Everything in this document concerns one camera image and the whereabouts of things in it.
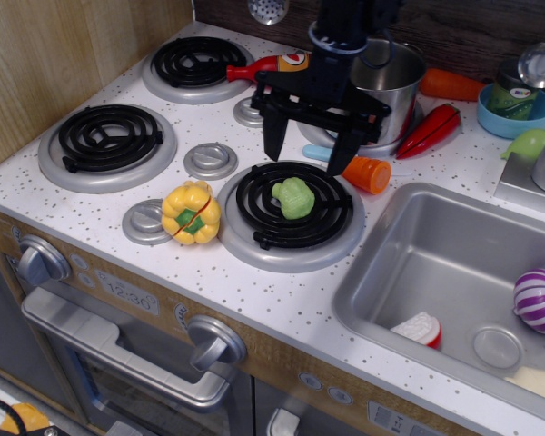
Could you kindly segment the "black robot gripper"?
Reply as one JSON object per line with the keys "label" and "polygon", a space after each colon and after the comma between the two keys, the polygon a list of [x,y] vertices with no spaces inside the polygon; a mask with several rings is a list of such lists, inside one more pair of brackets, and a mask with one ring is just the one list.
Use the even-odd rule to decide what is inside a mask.
{"label": "black robot gripper", "polygon": [[365,43],[320,45],[313,48],[305,70],[256,74],[252,107],[263,117],[264,151],[270,159],[279,160],[291,120],[337,133],[328,176],[342,174],[368,136],[381,134],[391,108],[356,88],[350,78],[354,61],[366,48]]}

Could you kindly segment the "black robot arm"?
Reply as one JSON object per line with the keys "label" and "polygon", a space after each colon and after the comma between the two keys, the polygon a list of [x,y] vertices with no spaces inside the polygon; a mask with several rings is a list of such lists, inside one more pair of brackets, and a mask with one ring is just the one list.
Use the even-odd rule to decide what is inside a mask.
{"label": "black robot arm", "polygon": [[391,108],[358,89],[351,80],[354,61],[371,36],[387,35],[401,1],[323,1],[308,30],[309,66],[298,72],[256,73],[252,108],[263,119],[266,155],[277,161],[291,120],[337,134],[327,166],[341,174],[361,145],[379,139]]}

